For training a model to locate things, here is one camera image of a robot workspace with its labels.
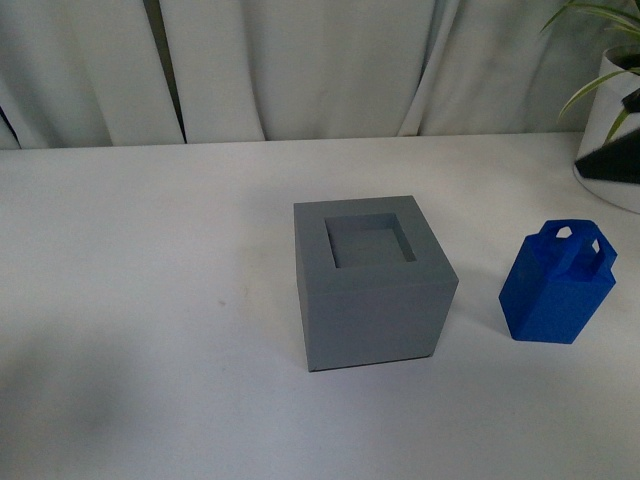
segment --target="black object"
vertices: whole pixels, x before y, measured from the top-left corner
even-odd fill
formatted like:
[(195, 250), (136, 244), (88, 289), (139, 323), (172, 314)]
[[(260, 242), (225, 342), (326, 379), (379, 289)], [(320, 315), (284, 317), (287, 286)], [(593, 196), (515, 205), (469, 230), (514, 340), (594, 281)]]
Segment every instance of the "black object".
[(640, 112), (640, 88), (622, 99), (624, 109), (629, 113)]
[(575, 165), (583, 178), (640, 184), (640, 129), (606, 143)]

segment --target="white table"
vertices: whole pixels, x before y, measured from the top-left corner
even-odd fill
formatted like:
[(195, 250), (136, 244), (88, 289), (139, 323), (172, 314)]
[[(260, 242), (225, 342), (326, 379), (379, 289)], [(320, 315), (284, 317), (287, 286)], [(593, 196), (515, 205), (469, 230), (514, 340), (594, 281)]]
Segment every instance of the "white table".
[[(0, 152), (0, 478), (640, 475), (640, 216), (575, 134)], [(293, 203), (414, 195), (460, 284), (430, 359), (308, 373)], [(525, 235), (594, 220), (618, 285), (513, 341)]]

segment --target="gray box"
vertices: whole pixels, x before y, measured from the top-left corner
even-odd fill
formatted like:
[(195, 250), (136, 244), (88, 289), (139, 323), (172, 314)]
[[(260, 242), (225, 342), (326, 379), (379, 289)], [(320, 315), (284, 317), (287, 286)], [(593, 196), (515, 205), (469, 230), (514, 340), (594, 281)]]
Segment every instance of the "gray box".
[(433, 355), (458, 277), (414, 198), (293, 210), (309, 371)]

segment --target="curtain fold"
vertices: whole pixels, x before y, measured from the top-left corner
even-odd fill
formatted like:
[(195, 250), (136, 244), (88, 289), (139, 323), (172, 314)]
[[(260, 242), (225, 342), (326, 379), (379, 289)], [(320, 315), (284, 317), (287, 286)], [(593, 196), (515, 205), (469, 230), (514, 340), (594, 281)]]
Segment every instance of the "curtain fold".
[(563, 3), (461, 0), (420, 134), (584, 130), (589, 101), (560, 121), (558, 112), (595, 78), (612, 32), (598, 18), (573, 14), (541, 33)]
[(0, 2), (0, 106), (22, 148), (577, 131), (608, 40), (563, 1)]
[(67, 5), (113, 145), (183, 143), (142, 0)]

